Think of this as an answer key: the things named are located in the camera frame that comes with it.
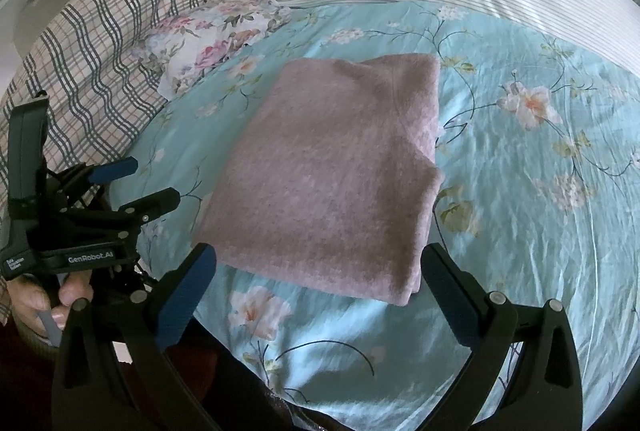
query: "human hand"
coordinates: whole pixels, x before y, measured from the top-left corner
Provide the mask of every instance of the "human hand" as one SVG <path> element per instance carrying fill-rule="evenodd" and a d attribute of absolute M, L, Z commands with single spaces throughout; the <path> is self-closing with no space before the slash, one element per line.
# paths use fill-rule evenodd
<path fill-rule="evenodd" d="M 60 305 L 52 309 L 44 289 L 27 277 L 20 276 L 7 281 L 7 291 L 11 297 L 14 315 L 38 335 L 46 337 L 47 331 L 38 317 L 38 312 L 51 309 L 53 320 L 60 329 L 64 329 L 73 302 L 82 297 L 89 300 L 94 298 L 94 289 L 89 284 L 91 272 L 91 270 L 82 270 L 69 274 L 58 292 Z"/>

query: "metal screw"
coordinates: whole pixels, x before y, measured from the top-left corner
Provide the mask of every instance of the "metal screw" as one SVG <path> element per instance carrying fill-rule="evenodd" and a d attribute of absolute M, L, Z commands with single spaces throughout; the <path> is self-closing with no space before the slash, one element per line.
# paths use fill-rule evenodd
<path fill-rule="evenodd" d="M 489 299 L 494 305 L 504 305 L 507 301 L 507 297 L 502 292 L 491 292 Z"/>
<path fill-rule="evenodd" d="M 562 312 L 562 303 L 557 299 L 551 299 L 549 301 L 549 308 L 551 308 L 554 312 Z"/>
<path fill-rule="evenodd" d="M 131 302 L 135 304 L 145 302 L 146 292 L 144 290 L 136 290 L 130 295 L 129 299 L 131 299 Z"/>
<path fill-rule="evenodd" d="M 74 303 L 71 305 L 71 308 L 73 308 L 73 310 L 75 310 L 76 312 L 81 312 L 86 308 L 88 304 L 89 304 L 89 301 L 87 301 L 85 298 L 82 297 L 80 299 L 76 299 Z"/>

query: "plaid shirt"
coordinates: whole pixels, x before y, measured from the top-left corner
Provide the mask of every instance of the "plaid shirt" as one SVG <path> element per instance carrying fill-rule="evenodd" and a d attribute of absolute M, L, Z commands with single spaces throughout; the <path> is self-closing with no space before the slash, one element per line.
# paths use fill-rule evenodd
<path fill-rule="evenodd" d="M 44 153 L 54 171 L 122 157 L 164 106 L 158 77 L 131 48 L 168 16 L 206 0 L 71 0 L 36 40 L 0 107 L 0 212 L 7 199 L 8 123 L 12 109 L 40 90 L 49 96 Z M 0 277 L 0 323 L 10 312 Z"/>

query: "pink towel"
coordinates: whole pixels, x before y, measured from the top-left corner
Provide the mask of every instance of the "pink towel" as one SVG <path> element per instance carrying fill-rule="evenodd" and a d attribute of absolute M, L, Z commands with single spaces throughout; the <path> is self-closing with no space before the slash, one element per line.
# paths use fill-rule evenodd
<path fill-rule="evenodd" d="M 241 270 L 406 305 L 443 180 L 439 69 L 420 54 L 286 64 L 193 241 Z"/>

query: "floral bedsheet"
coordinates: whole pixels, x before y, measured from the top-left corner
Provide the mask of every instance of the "floral bedsheet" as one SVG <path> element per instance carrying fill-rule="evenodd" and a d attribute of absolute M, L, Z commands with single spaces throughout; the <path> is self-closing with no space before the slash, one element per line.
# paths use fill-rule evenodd
<path fill-rule="evenodd" d="M 568 308 L 586 429 L 640 353 L 640 79 L 593 53 L 440 3 L 295 10 L 158 114 L 130 153 L 138 173 L 111 200 L 180 191 L 180 207 L 140 239 L 153 274 L 166 273 L 189 252 L 226 156 L 286 61 L 406 52 L 442 63 L 446 180 L 430 239 L 485 289 Z M 196 317 L 277 395 L 355 430 L 416 429 L 468 356 L 426 286 L 396 307 L 220 266 Z"/>

